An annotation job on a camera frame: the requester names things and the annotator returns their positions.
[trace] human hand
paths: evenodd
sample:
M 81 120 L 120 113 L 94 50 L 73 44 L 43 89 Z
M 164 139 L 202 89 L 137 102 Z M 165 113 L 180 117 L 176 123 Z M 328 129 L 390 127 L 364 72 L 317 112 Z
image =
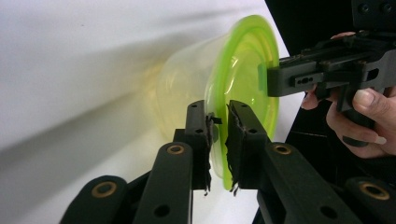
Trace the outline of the human hand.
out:
M 302 108 L 312 109 L 318 105 L 315 90 L 305 96 Z M 328 99 L 332 105 L 326 120 L 330 128 L 342 139 L 347 136 L 369 143 L 366 147 L 352 147 L 345 144 L 356 156 L 364 159 L 396 155 L 396 87 L 387 88 L 383 94 L 372 89 L 356 92 L 352 104 L 356 111 L 375 121 L 374 128 L 368 129 L 355 124 L 336 110 L 336 91 Z

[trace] circular joint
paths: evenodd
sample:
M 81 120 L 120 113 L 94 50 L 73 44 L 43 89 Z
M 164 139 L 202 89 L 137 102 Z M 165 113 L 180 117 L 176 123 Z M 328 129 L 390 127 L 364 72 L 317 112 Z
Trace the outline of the circular joint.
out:
M 359 189 L 361 190 L 361 192 L 377 200 L 385 201 L 390 198 L 389 193 L 385 189 L 370 182 L 360 182 Z
M 291 149 L 286 146 L 275 146 L 273 147 L 273 151 L 282 155 L 289 155 L 291 153 Z
M 370 8 L 367 4 L 361 4 L 359 6 L 359 13 L 365 14 L 370 11 Z
M 105 198 L 116 192 L 116 189 L 116 183 L 111 181 L 102 182 L 92 189 L 92 196 L 95 198 Z
M 178 155 L 184 152 L 184 147 L 183 146 L 170 146 L 168 149 L 166 149 L 166 151 L 169 154 L 173 154 L 173 155 Z

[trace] white wall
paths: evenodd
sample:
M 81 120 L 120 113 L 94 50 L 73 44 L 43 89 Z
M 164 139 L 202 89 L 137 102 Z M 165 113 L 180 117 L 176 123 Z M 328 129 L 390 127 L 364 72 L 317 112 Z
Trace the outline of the white wall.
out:
M 0 1 L 0 11 L 1 223 L 56 223 L 91 179 L 148 171 L 167 142 L 153 105 L 166 59 L 247 15 L 271 19 L 259 0 Z M 300 99 L 282 99 L 277 140 Z M 195 192 L 194 223 L 251 222 L 254 191 L 213 185 Z

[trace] transparent plastic container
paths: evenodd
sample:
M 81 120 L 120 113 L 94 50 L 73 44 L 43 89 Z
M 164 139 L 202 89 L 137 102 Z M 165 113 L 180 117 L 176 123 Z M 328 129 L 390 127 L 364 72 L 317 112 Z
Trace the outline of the transparent plastic container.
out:
M 249 105 L 270 138 L 275 134 L 278 99 L 268 97 L 266 69 L 278 66 L 276 39 L 261 16 L 248 16 L 227 35 L 206 40 L 175 53 L 168 59 L 157 83 L 161 129 L 171 141 L 174 130 L 185 127 L 187 106 L 205 100 L 206 114 L 221 118 L 219 136 L 211 150 L 215 173 L 230 189 L 227 163 L 227 104 Z

